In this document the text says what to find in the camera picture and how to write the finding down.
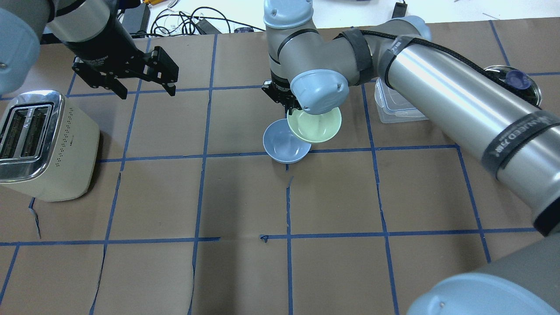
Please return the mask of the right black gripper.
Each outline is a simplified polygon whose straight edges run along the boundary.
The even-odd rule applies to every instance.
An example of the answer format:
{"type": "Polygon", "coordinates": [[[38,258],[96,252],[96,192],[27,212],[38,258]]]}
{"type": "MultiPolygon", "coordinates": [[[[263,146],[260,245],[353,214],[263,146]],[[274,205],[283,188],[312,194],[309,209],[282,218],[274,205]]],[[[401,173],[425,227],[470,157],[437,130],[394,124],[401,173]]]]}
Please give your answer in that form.
{"type": "Polygon", "coordinates": [[[292,115],[295,110],[302,110],[302,106],[293,94],[288,80],[271,77],[264,80],[261,89],[272,101],[282,105],[286,115],[292,115]]]}

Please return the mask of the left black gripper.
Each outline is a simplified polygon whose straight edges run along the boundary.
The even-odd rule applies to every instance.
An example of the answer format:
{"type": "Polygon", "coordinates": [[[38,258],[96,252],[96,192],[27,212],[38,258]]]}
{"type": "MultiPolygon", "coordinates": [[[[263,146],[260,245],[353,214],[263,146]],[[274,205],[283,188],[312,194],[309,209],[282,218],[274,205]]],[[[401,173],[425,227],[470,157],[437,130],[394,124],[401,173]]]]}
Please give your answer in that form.
{"type": "Polygon", "coordinates": [[[160,84],[168,95],[176,95],[176,62],[161,46],[146,54],[140,51],[115,15],[109,16],[104,28],[93,38],[63,44],[75,55],[72,70],[91,88],[110,90],[126,100],[128,88],[119,79],[140,74],[140,79],[160,84]]]}

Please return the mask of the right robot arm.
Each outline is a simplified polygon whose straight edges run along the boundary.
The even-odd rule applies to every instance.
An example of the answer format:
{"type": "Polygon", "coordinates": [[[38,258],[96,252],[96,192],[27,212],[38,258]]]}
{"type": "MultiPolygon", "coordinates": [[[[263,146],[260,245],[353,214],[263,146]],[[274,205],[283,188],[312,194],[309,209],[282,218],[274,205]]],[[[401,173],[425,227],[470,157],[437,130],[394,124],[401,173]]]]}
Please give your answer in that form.
{"type": "Polygon", "coordinates": [[[379,78],[404,96],[532,210],[543,238],[416,299],[409,315],[559,313],[559,117],[508,84],[431,42],[417,16],[324,42],[311,0],[264,1],[271,86],[287,109],[311,115],[341,106],[349,87],[379,78]]]}

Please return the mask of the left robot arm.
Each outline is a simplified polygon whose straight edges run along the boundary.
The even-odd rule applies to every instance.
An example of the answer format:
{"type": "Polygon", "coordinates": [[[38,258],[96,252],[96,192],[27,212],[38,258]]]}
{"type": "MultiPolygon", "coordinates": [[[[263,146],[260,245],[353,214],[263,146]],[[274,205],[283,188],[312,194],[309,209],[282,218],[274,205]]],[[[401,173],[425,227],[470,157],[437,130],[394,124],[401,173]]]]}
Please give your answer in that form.
{"type": "Polygon", "coordinates": [[[3,0],[0,4],[1,94],[22,87],[40,53],[48,28],[76,57],[74,72],[91,88],[104,88],[125,99],[123,78],[160,84],[176,94],[179,67],[156,46],[142,52],[118,20],[119,9],[139,0],[3,0]]]}

